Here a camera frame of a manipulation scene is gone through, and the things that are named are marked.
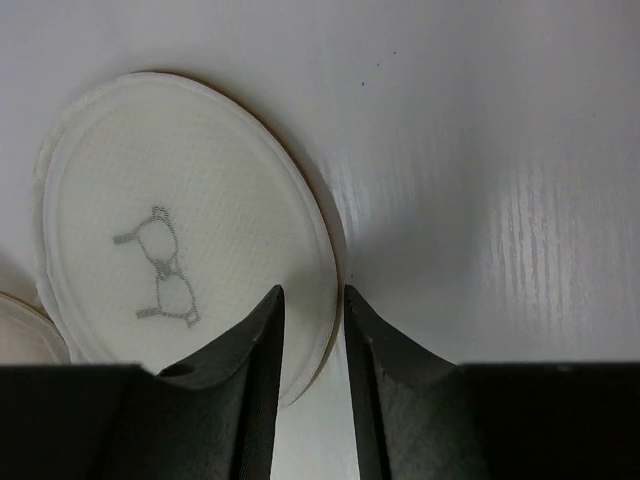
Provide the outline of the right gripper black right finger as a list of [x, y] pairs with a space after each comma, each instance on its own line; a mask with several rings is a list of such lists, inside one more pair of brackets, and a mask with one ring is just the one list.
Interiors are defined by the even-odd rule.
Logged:
[[362, 478], [638, 477], [637, 363], [456, 365], [353, 287], [344, 328]]

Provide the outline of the beige round mesh laundry bag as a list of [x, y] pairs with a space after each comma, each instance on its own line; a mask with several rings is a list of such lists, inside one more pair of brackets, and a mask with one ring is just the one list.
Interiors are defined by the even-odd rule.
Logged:
[[72, 101], [32, 176], [39, 300], [74, 364], [152, 374], [285, 294], [279, 404], [310, 387], [338, 323], [339, 267], [297, 162], [250, 111], [169, 73]]

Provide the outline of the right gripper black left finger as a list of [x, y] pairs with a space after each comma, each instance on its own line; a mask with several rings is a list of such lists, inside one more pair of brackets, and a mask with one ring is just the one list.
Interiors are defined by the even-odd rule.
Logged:
[[5, 366], [5, 479], [266, 479], [271, 474], [285, 295], [190, 356], [137, 365]]

